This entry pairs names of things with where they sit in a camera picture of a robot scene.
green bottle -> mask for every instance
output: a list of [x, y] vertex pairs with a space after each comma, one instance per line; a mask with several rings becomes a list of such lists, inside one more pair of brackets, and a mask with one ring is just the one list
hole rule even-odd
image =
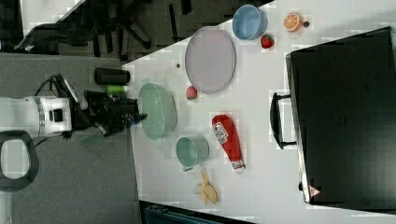
[[129, 90], [129, 88], [128, 88], [128, 86], [107, 85], [106, 90], [108, 93], [120, 93], [120, 92], [127, 92]]

orange slice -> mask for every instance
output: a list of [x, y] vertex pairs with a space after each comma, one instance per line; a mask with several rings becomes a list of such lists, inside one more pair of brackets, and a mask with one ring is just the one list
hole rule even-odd
[[301, 17], [296, 13], [289, 13], [283, 20], [286, 30], [291, 33], [299, 31], [303, 27], [303, 23]]

ketchup bottle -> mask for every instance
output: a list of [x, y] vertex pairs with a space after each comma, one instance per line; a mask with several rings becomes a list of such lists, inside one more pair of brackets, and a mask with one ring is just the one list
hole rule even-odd
[[245, 164], [242, 160], [238, 133], [233, 121], [227, 115], [217, 115], [212, 119], [212, 127], [235, 172], [241, 174], [245, 171]]

dark gray floor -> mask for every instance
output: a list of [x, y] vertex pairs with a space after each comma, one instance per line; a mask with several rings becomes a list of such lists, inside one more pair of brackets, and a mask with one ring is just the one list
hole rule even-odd
[[[125, 6], [129, 6], [134, 0], [123, 0]], [[143, 3], [137, 10], [136, 21], [142, 24], [151, 37], [152, 46], [144, 49], [135, 39], [124, 32], [123, 52], [128, 56], [128, 61], [134, 61], [159, 49], [163, 49], [177, 42], [174, 39], [172, 24], [170, 21], [169, 5], [175, 10], [177, 37], [186, 38], [193, 35], [197, 30], [208, 25], [218, 25], [233, 17], [235, 11], [245, 4], [256, 7], [262, 6], [272, 0], [191, 0], [191, 12], [182, 14], [180, 0], [151, 0], [150, 4]], [[100, 37], [101, 57], [117, 57], [118, 50], [106, 53], [106, 42]], [[113, 32], [113, 46], [117, 46], [117, 35]], [[60, 46], [62, 55], [78, 55], [93, 57], [92, 43], [88, 47], [73, 48], [66, 45]]]
[[[100, 90], [93, 82], [94, 68], [120, 67], [116, 59], [4, 53], [0, 64], [0, 97], [13, 98], [33, 95], [56, 73], [80, 90]], [[35, 181], [13, 194], [13, 223], [140, 223], [128, 137], [125, 131], [104, 139], [92, 128], [70, 140], [54, 137], [40, 145]]]

blue bowl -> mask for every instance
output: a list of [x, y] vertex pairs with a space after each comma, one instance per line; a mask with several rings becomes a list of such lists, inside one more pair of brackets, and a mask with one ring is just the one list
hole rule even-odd
[[252, 5], [240, 7], [233, 15], [233, 33], [239, 39], [257, 39], [267, 28], [264, 13]]

